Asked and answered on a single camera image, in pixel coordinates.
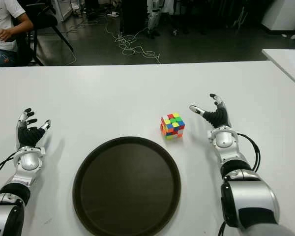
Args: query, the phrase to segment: jeans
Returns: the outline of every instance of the jeans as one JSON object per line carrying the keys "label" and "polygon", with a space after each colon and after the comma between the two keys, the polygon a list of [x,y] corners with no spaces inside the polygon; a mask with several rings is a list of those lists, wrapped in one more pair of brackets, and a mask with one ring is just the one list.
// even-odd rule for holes
{"label": "jeans", "polygon": [[0,67],[16,66],[16,52],[0,50]]}

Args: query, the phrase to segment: blue square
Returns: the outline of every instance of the blue square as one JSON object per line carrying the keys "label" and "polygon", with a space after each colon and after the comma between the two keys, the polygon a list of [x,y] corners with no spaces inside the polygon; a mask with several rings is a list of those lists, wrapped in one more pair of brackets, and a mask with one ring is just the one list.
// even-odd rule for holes
{"label": "blue square", "polygon": [[183,121],[178,121],[177,123],[179,124],[179,126],[185,125],[185,123]]}
{"label": "blue square", "polygon": [[172,124],[167,124],[167,128],[168,129],[173,129],[173,125]]}

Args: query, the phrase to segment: person's hand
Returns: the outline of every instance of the person's hand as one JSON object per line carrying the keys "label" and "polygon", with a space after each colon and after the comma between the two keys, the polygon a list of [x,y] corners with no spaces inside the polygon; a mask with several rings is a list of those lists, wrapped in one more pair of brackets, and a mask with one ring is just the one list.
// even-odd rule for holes
{"label": "person's hand", "polygon": [[12,37],[12,32],[10,29],[0,29],[0,40],[6,42]]}

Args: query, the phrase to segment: floor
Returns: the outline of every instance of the floor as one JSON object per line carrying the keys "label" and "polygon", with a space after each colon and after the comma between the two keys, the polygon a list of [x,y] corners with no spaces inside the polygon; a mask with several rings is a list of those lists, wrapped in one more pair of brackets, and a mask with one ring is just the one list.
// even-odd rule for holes
{"label": "floor", "polygon": [[[92,25],[79,25],[81,22]],[[45,65],[120,65],[120,64],[154,64],[155,58],[149,59],[136,53],[132,56],[122,54],[120,42],[115,42],[112,34],[118,34],[119,19],[104,15],[88,22],[86,19],[70,16],[59,24],[59,30],[65,34],[74,48],[76,61],[69,48],[52,30],[39,32],[38,56]],[[142,46],[145,51],[154,51],[160,63],[192,63],[266,60],[262,49],[295,49],[295,40],[281,35],[269,35],[259,27],[235,29],[208,29],[202,35],[193,24],[189,33],[179,32],[173,36],[171,24],[162,20],[155,39],[149,39],[144,33],[137,36],[131,46]]]}

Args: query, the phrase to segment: colorful cube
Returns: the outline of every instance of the colorful cube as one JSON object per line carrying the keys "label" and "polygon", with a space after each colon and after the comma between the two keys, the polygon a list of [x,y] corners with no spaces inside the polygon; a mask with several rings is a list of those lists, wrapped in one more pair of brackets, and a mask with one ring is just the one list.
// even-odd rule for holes
{"label": "colorful cube", "polygon": [[161,118],[161,131],[168,140],[182,137],[184,128],[185,123],[178,113],[172,113]]}

